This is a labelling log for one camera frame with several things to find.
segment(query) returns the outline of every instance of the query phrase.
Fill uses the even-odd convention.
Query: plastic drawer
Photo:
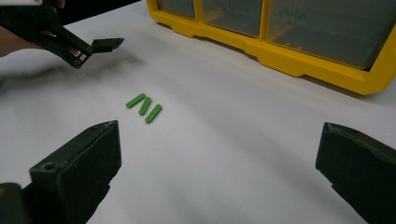
[[[188,4],[174,9],[164,2]],[[147,4],[151,17],[175,32],[242,49],[293,77],[310,76],[367,95],[383,91],[396,76],[396,0]]]
[[[161,10],[192,19],[195,18],[193,4],[192,0],[158,0]]]
[[[202,19],[244,35],[259,36],[262,0],[202,0]]]
[[[265,39],[369,69],[396,21],[396,0],[270,0]]]

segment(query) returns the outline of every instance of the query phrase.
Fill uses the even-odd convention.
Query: green object
[[[146,114],[146,111],[149,108],[149,104],[151,104],[151,98],[146,97],[145,101],[143,101],[142,107],[140,107],[139,114],[141,116]]]
[[[132,107],[134,107],[134,105],[139,104],[140,101],[144,100],[146,98],[146,94],[142,93],[138,96],[136,96],[132,101],[128,102],[126,104],[126,107],[128,107],[129,109],[131,109]]]
[[[155,117],[157,117],[162,109],[163,107],[161,105],[155,105],[154,109],[152,109],[146,117],[146,123],[150,124],[152,121],[154,121]]]

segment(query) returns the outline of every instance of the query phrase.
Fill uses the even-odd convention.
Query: dark background
[[[140,0],[66,0],[64,8],[58,9],[62,25],[81,21],[110,10],[124,7]]]

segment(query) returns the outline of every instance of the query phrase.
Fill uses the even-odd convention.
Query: yellow plastic container
[[[147,0],[151,17],[188,37],[242,49],[294,77],[367,95],[396,76],[396,0]]]

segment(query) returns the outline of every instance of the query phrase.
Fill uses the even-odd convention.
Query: black robotic claw
[[[368,223],[396,223],[396,150],[364,133],[325,123],[316,167]]]
[[[0,25],[58,55],[75,68],[80,68],[93,54],[110,52],[122,43],[123,38],[115,38],[87,44],[62,26],[58,14],[53,11],[52,1],[43,0],[40,6],[0,7]],[[43,31],[50,31],[54,36],[45,35]],[[66,46],[77,49],[79,55],[69,52]]]
[[[83,224],[121,167],[119,124],[92,126],[30,169],[32,183],[0,184],[0,221]]]

